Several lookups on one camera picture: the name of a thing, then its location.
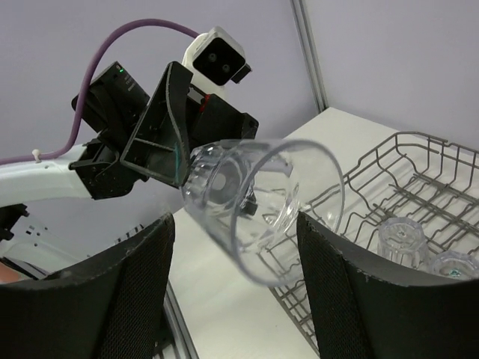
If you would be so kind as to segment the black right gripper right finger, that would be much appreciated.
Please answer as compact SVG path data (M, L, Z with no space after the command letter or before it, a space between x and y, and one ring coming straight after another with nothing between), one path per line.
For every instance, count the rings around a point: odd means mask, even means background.
M478 281L398 265L297 218L299 255L322 358L476 358Z

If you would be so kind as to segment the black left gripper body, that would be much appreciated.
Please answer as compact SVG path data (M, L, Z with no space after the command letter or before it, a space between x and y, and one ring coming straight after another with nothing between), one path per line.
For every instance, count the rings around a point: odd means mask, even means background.
M255 139L259 122L215 94L189 86L186 126L191 150L225 139Z

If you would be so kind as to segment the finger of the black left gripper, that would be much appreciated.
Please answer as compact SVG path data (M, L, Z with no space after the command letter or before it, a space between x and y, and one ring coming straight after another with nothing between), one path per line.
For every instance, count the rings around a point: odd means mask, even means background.
M191 79L192 72L180 63L167 65L120 156L123 166L171 187L184 184L190 166L186 101Z

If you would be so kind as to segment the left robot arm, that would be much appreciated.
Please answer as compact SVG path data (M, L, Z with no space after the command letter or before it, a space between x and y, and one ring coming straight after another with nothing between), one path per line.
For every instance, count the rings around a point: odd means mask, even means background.
M129 194L138 181L179 188L197 147L223 139L253 139L259 123L212 90L192 82L173 61L152 95L113 63L89 86L83 120L97 133L56 159L39 154L1 167L1 253L24 261L71 263L84 254L64 244L28 211L28 203L58 198L107 200Z

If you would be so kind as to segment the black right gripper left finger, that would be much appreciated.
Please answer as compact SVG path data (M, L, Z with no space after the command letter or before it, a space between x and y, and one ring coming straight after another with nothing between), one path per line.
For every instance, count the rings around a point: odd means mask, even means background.
M165 214L42 280L1 285L1 357L153 358L174 240Z

